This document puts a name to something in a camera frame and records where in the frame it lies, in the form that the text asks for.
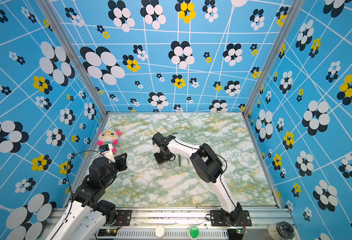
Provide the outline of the dark green gel pen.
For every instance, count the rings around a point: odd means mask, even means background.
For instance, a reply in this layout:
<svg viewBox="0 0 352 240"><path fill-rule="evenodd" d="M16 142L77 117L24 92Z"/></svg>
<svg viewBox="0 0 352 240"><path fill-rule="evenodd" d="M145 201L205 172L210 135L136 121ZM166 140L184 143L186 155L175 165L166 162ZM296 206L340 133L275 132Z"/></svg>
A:
<svg viewBox="0 0 352 240"><path fill-rule="evenodd" d="M117 142L117 147L118 147L118 149L119 149L119 151L120 151L120 154L122 155L122 154L123 154L123 150L122 150L122 148L121 148L119 142Z"/></svg>

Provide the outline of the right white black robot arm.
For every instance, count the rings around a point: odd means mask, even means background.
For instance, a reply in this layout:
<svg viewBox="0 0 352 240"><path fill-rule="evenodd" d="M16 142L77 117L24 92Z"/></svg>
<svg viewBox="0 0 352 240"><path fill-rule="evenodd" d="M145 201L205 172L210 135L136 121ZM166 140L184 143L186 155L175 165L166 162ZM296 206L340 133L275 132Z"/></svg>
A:
<svg viewBox="0 0 352 240"><path fill-rule="evenodd" d="M208 144L193 145L179 140L174 135L165 137L161 133L156 133L152 141L154 157L158 164L171 162L176 156L189 159L200 179L215 192L220 202L222 217L227 224L235 226L240 222L242 206L226 183L225 169L219 155Z"/></svg>

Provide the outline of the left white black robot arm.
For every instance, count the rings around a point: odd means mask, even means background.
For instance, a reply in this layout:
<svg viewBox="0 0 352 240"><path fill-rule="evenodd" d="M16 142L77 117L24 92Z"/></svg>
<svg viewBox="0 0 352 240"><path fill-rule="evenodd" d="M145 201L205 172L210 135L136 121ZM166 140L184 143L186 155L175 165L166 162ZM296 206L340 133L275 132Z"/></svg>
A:
<svg viewBox="0 0 352 240"><path fill-rule="evenodd" d="M127 154L96 158L89 174L75 190L64 214L45 237L46 240L90 240L104 226L116 226L113 233L130 223L131 211L119 214L116 205L102 196L119 172L127 169Z"/></svg>

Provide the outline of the pink green plush toy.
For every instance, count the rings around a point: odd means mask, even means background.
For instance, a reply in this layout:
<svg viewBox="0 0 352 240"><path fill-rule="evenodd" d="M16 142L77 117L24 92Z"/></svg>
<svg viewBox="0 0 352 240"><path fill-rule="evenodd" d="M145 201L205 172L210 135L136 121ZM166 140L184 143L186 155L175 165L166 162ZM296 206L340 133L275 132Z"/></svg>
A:
<svg viewBox="0 0 352 240"><path fill-rule="evenodd" d="M115 154L117 151L117 145L119 143L119 137L122 133L120 131L105 131L101 132L98 135L97 145L108 145L112 144L112 153Z"/></svg>

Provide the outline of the white push button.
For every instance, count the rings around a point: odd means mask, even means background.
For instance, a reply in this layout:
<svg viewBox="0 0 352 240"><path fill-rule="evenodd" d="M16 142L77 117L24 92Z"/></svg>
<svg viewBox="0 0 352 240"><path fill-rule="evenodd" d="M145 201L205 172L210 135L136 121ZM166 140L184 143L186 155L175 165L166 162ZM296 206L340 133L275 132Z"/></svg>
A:
<svg viewBox="0 0 352 240"><path fill-rule="evenodd" d="M158 238L164 238L166 236L166 229L164 226L157 226L155 229L155 235Z"/></svg>

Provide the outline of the green push button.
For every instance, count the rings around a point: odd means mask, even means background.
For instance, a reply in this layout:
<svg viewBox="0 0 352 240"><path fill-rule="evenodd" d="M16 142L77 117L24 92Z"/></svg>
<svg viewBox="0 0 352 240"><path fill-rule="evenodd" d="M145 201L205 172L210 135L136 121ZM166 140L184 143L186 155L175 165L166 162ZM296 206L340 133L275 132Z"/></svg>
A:
<svg viewBox="0 0 352 240"><path fill-rule="evenodd" d="M188 235L191 240L197 240L200 236L200 231L198 227L192 226L188 229Z"/></svg>

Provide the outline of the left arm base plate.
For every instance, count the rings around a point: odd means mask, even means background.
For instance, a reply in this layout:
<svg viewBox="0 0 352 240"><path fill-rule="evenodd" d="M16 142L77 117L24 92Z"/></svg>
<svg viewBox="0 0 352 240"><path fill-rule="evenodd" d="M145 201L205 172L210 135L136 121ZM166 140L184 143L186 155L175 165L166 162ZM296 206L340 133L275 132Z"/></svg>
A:
<svg viewBox="0 0 352 240"><path fill-rule="evenodd" d="M116 217L113 220L107 220L104 226L125 227L129 226L132 218L132 210L116 210Z"/></svg>

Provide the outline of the aluminium front rail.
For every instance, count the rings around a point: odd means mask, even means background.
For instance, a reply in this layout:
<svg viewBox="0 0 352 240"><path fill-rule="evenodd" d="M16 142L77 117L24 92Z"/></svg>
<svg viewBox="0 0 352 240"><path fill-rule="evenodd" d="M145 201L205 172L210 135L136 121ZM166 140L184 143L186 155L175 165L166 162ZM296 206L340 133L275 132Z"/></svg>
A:
<svg viewBox="0 0 352 240"><path fill-rule="evenodd" d="M97 238L90 240L190 240L188 229L198 227L200 236L198 240L272 240L267 227L277 222L288 222L293 226L295 237L301 239L291 213L287 209L275 207L246 207L249 211L251 227L213 227L211 225L211 210L219 208L117 208L116 210L132 210L129 226L121 227L117 233L112 230L117 227L102 226L97 232ZM54 221L47 226L42 235L44 240L53 227L60 220L63 211L54 213ZM157 226L164 226L166 236L158 238L155 235Z"/></svg>

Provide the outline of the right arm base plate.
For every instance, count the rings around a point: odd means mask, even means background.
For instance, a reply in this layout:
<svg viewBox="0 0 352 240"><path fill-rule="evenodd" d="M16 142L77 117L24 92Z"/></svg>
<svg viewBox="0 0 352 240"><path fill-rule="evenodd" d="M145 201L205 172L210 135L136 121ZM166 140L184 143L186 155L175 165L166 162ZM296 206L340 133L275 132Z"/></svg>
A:
<svg viewBox="0 0 352 240"><path fill-rule="evenodd" d="M231 214L223 210L211 210L211 225L213 227L251 227L252 221L249 211L243 210L239 216L233 218Z"/></svg>

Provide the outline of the left aluminium corner post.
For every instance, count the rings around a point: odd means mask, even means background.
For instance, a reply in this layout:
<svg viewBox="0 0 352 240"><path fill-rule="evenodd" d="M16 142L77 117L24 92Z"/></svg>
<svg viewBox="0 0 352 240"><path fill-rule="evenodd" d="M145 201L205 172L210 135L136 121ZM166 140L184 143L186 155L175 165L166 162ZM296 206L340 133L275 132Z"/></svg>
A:
<svg viewBox="0 0 352 240"><path fill-rule="evenodd" d="M73 63L74 69L79 74L79 78L82 80L86 89L90 93L96 106L99 108L103 118L106 118L108 116L108 111L104 103L102 102L101 98L96 93L95 86L92 80L90 79L90 77L88 76L88 73L84 69L82 62L77 56L77 52L75 51L73 45L71 44L68 34L66 33L63 26L61 25L59 18L54 11L53 6L50 4L49 1L36 1L36 2L39 8L41 9L42 13L44 14L44 16L47 18L49 24L52 26L56 37L58 38L61 46L64 48L70 61Z"/></svg>

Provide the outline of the aluminium corner post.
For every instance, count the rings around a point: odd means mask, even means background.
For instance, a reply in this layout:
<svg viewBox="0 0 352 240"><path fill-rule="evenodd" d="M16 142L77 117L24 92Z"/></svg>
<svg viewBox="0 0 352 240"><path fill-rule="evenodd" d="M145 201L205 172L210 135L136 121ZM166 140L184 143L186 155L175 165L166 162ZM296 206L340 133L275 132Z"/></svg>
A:
<svg viewBox="0 0 352 240"><path fill-rule="evenodd" d="M99 108L103 118L106 118L108 116L108 111L104 103L102 102L101 98L96 93L95 86L92 80L90 79L90 77L88 76L88 73L84 69L82 62L77 56L77 52L75 51L73 45L71 44L68 34L66 33L63 26L61 25L59 18L54 11L53 6L50 4L49 1L36 1L36 2L39 8L41 9L42 13L44 14L44 16L47 18L49 24L52 26L56 37L58 38L61 46L64 48L70 61L73 63L74 69L79 74L79 78L82 80L86 89L90 93L96 106Z"/></svg>
<svg viewBox="0 0 352 240"><path fill-rule="evenodd" d="M252 110L252 107L253 107L254 103L256 102L257 96L259 95L259 91L260 91L261 87L263 86L263 84L265 83L267 76L268 76L271 68L273 67L276 59L277 59L278 52L281 49L282 45L285 43L285 40L286 40L287 36L289 35L304 3L305 3L304 0L296 0L296 1L293 1L291 7L289 8L287 20L285 21L285 23L281 27L281 29L276 37L276 40L275 40L274 44L272 45L272 48L267 56L267 59L264 63L264 66L261 69L261 75L258 78L258 80L256 81L254 88L251 92L251 95L248 99L248 102L246 103L246 108L244 111L245 117L247 117L247 115Z"/></svg>

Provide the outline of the right aluminium corner post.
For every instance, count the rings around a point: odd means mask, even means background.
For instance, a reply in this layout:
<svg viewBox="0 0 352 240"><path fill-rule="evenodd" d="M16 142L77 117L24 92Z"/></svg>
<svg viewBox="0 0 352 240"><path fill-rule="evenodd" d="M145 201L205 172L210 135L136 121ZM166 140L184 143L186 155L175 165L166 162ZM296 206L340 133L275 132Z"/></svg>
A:
<svg viewBox="0 0 352 240"><path fill-rule="evenodd" d="M247 117L247 115L252 110L252 107L253 107L254 103L256 102L257 96L259 95L259 91L260 91L261 87L263 86L263 84L265 83L267 76L268 76L271 68L273 67L276 59L277 59L278 52L281 49L282 45L285 43L285 40L286 40L287 36L289 35L304 3L305 3L304 0L296 0L296 1L293 1L291 7L289 8L287 20L285 21L285 23L281 27L281 29L276 37L276 40L275 40L274 44L272 45L272 48L267 56L267 59L264 63L264 66L261 69L261 75L258 78L258 80L256 81L254 88L251 92L251 95L248 99L248 102L246 103L246 108L244 111L245 117Z"/></svg>

